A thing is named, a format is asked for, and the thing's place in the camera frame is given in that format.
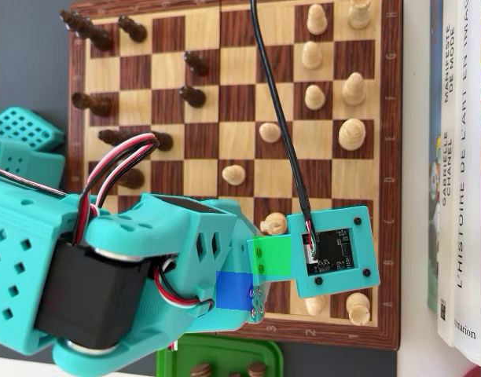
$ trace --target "chessboard border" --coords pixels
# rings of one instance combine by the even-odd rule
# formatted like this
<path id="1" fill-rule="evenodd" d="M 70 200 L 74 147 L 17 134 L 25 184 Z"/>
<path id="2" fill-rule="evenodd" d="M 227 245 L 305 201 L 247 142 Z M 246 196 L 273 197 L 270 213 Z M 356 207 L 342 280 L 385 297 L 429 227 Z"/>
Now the chessboard border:
<path id="1" fill-rule="evenodd" d="M 92 19 L 154 13 L 159 9 L 247 3 L 236 0 L 100 0 L 76 2 L 71 10 Z M 265 318 L 221 335 L 252 339 L 307 342 L 362 348 L 397 350 L 400 341 L 401 306 L 401 161 L 402 161 L 402 0 L 380 0 L 380 178 L 378 261 L 378 326 L 358 327 L 308 321 Z M 83 91 L 86 45 L 70 33 L 69 96 Z M 83 112 L 68 106 L 67 186 L 83 188 Z"/>

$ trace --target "wooden chessboard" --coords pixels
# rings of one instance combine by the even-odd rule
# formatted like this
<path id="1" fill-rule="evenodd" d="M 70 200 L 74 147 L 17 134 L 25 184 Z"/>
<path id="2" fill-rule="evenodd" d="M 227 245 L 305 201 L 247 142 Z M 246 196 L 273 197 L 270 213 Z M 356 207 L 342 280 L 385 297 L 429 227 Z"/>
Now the wooden chessboard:
<path id="1" fill-rule="evenodd" d="M 274 284 L 261 324 L 229 333 L 260 339 L 289 340 L 395 350 L 399 343 L 401 210 L 402 0 L 371 0 L 371 23 L 354 30 L 347 23 L 349 1 L 323 2 L 328 28 L 313 36 L 306 28 L 308 0 L 259 2 L 259 23 L 274 70 L 293 144 L 313 209 L 365 204 L 370 211 L 380 270 L 379 287 L 363 292 L 371 320 L 354 326 L 345 301 L 330 295 L 323 313 L 312 317 L 295 285 Z M 109 149 L 99 130 L 163 131 L 174 138 L 170 152 L 155 152 L 138 167 L 144 191 L 195 198 L 234 198 L 257 226 L 271 212 L 300 211 L 292 172 L 282 142 L 261 140 L 259 126 L 276 122 L 266 79 L 255 47 L 248 2 L 227 0 L 105 0 L 72 8 L 112 33 L 114 48 L 99 52 L 90 41 L 70 33 L 70 93 L 109 97 L 116 106 L 98 118 L 70 105 L 68 189 L 79 192 L 87 172 Z M 146 26 L 149 37 L 132 42 L 116 26 L 120 14 Z M 316 71 L 301 63 L 303 43 L 313 40 L 323 52 Z M 209 75 L 193 75 L 183 53 L 197 51 Z M 366 101 L 358 107 L 341 97 L 344 80 L 359 72 Z M 202 108 L 178 95 L 183 84 L 202 89 Z M 304 104 L 311 83 L 326 102 L 318 111 Z M 341 124 L 361 119 L 364 145 L 354 152 L 337 142 Z M 239 164 L 244 184 L 222 179 L 222 168 Z M 128 208 L 139 191 L 114 188 L 105 206 Z"/>

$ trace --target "robotic arm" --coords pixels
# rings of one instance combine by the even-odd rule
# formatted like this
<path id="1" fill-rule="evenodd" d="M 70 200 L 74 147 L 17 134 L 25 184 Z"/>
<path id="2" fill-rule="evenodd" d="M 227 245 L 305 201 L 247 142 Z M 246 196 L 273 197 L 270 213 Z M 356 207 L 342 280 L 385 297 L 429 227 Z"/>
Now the robotic arm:
<path id="1" fill-rule="evenodd" d="M 366 207 L 313 211 L 311 248 L 301 213 L 261 236 L 234 201 L 144 193 L 121 214 L 101 210 L 73 246 L 78 202 L 0 177 L 0 343 L 52 346 L 73 375 L 258 323 L 272 281 L 295 280 L 303 298 L 379 283 Z"/>

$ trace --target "green tray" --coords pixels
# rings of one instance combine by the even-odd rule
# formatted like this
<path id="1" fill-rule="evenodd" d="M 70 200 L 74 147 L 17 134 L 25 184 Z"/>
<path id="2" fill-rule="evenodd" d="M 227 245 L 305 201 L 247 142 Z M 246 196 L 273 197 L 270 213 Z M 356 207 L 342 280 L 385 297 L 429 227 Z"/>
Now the green tray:
<path id="1" fill-rule="evenodd" d="M 247 377 L 246 368 L 255 361 L 266 365 L 265 377 L 282 377 L 282 352 L 274 342 L 187 334 L 178 340 L 176 351 L 156 353 L 156 377 L 188 377 L 190 369 L 201 363 L 212 366 L 211 377 L 226 377 L 230 372 Z"/>

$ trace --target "gray table surface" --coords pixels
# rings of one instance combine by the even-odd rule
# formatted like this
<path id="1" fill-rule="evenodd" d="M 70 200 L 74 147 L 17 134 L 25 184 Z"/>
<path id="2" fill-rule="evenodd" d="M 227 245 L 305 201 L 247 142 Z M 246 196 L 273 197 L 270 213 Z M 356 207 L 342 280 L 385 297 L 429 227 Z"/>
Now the gray table surface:
<path id="1" fill-rule="evenodd" d="M 0 112 L 22 106 L 67 129 L 68 34 L 58 11 L 70 3 L 0 0 Z M 285 377 L 396 376 L 396 352 L 292 342 L 278 345 L 284 354 Z M 49 350 L 22 357 L 0 346 L 0 357 L 51 362 Z M 155 359 L 145 357 L 122 372 L 155 375 Z"/>

